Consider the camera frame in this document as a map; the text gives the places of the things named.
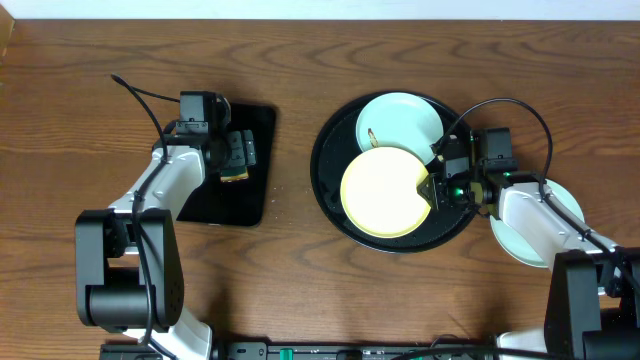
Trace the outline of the light green plate with stain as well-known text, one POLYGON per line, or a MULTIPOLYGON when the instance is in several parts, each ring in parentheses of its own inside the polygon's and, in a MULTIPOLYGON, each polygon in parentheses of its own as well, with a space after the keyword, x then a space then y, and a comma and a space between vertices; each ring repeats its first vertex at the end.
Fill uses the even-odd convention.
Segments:
POLYGON ((444 134, 435 108, 417 95, 392 92, 368 102, 358 115, 356 141, 363 152, 395 147, 428 165, 435 157, 431 146, 444 134))

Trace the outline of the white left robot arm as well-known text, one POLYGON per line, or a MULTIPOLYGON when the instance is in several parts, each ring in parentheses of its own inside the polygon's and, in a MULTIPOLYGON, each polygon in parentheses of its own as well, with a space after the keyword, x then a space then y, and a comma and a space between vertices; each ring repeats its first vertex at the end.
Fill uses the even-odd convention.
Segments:
POLYGON ((214 328, 187 309, 175 222, 252 227, 266 197, 276 112, 234 105, 163 128, 149 166, 125 195, 75 223, 81 322, 133 338, 102 359, 224 359, 214 328))

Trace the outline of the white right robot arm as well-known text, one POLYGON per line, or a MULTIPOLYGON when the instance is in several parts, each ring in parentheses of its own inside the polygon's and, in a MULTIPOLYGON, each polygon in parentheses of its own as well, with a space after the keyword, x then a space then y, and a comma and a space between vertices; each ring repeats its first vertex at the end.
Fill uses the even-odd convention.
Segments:
POLYGON ((541 330, 505 333, 513 349, 542 345, 570 359, 639 356, 639 251, 624 248, 573 214, 540 174, 520 171, 507 140, 474 137, 417 187, 433 210, 485 208, 519 234, 551 271, 541 330))

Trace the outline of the green yellow sponge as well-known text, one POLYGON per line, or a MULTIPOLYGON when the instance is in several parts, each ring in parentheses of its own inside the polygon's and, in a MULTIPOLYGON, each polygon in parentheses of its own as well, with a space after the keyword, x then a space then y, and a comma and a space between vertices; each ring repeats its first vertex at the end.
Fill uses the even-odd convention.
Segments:
POLYGON ((222 182, 236 182, 249 178, 248 168, 246 166, 229 167, 220 171, 220 180, 222 182))

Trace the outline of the yellow plate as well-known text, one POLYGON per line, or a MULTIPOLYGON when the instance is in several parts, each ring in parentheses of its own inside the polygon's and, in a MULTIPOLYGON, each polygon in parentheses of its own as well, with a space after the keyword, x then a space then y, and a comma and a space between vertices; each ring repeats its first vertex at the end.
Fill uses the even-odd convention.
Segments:
POLYGON ((340 200, 348 219, 377 238, 398 238, 416 230, 431 206, 418 187, 428 171, 419 158, 394 147, 358 155, 345 170, 340 200))

